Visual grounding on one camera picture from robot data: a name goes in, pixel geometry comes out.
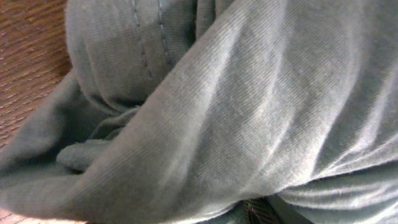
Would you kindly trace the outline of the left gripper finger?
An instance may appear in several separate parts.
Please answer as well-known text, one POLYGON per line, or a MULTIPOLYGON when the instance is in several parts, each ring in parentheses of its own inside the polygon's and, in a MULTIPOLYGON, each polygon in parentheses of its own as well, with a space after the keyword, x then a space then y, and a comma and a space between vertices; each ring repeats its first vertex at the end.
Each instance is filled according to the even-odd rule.
POLYGON ((283 224, 265 198, 245 200, 244 210, 247 224, 283 224))

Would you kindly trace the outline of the light blue t-shirt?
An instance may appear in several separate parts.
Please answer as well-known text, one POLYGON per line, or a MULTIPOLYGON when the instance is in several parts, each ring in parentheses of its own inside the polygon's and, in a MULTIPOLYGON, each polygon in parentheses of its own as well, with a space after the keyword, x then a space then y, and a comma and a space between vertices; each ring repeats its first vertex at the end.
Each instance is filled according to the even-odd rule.
POLYGON ((396 1, 68 1, 72 69, 1 207, 94 223, 397 222, 396 1))

